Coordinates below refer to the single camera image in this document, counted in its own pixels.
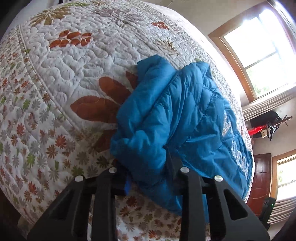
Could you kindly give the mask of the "wooden framed window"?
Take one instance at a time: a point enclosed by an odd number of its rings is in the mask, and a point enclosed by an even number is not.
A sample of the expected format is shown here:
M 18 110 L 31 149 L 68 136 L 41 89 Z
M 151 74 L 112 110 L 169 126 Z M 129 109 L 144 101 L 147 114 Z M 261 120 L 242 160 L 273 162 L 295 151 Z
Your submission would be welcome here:
M 295 150 L 272 157 L 270 196 L 277 201 L 295 197 Z
M 249 102 L 295 86 L 295 37 L 270 1 L 209 34 L 237 75 Z

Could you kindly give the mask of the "dark wooden door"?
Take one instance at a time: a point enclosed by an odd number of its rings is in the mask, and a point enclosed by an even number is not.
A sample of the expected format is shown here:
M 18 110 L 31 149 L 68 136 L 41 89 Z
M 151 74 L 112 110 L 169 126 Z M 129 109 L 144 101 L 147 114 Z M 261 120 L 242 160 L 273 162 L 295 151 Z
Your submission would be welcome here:
M 263 203 L 270 194 L 271 153 L 255 155 L 254 161 L 255 172 L 247 205 L 256 216 L 259 216 Z

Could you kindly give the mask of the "blue quilted puffer jacket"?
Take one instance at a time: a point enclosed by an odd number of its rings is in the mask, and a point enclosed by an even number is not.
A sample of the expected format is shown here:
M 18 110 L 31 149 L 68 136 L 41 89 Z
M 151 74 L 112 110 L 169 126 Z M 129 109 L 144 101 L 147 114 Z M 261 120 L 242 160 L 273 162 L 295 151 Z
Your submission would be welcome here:
M 110 152 L 138 188 L 159 206 L 181 214 L 182 197 L 173 194 L 166 166 L 170 154 L 201 176 L 222 176 L 246 198 L 253 156 L 210 66 L 200 61 L 177 70 L 155 55 L 138 62 L 137 76 L 137 87 L 117 113 Z

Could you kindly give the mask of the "white pleated curtain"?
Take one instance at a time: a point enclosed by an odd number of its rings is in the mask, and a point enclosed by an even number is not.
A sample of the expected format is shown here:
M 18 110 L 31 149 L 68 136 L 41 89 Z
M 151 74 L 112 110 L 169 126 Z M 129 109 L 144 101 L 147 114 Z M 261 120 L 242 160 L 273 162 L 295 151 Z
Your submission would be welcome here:
M 291 88 L 274 90 L 272 93 L 242 107 L 244 121 L 258 117 L 273 110 L 295 97 L 295 86 Z

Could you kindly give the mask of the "floral quilted bedspread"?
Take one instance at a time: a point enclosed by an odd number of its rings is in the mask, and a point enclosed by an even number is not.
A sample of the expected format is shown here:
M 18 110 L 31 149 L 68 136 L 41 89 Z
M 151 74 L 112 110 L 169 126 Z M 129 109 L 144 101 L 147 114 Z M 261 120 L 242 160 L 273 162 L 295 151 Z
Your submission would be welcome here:
M 72 1 L 45 9 L 1 40 L 1 190 L 28 234 L 77 175 L 110 168 L 116 115 L 137 63 L 209 64 L 252 151 L 234 76 L 203 34 L 175 11 L 141 1 Z

